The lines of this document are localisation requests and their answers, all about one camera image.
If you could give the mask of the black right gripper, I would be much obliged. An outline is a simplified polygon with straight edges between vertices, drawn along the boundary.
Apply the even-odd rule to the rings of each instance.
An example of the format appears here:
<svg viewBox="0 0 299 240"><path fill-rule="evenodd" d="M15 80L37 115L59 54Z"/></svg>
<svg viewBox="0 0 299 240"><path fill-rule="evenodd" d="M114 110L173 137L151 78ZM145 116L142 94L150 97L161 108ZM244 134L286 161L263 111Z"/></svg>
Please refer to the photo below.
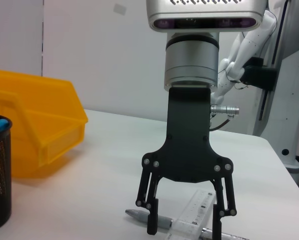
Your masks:
<svg viewBox="0 0 299 240"><path fill-rule="evenodd" d="M212 239L222 239L222 218L237 214L233 162L217 154L210 144L210 94L208 88L172 87L168 95L166 139L160 149L143 159L141 183L149 177L174 182L212 182L216 203L212 212ZM223 183L227 208L225 208Z"/></svg>

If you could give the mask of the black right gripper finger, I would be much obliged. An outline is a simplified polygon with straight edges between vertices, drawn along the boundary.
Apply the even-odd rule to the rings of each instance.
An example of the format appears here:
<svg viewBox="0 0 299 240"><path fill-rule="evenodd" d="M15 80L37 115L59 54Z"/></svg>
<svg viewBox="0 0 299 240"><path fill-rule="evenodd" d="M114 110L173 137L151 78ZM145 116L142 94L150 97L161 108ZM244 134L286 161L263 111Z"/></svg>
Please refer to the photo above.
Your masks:
<svg viewBox="0 0 299 240"><path fill-rule="evenodd" d="M161 178L162 170L143 169L135 201L135 204L138 207L142 207L149 210L149 215L147 217L147 233L153 236L158 231L159 200L156 198L156 194L158 184Z"/></svg>

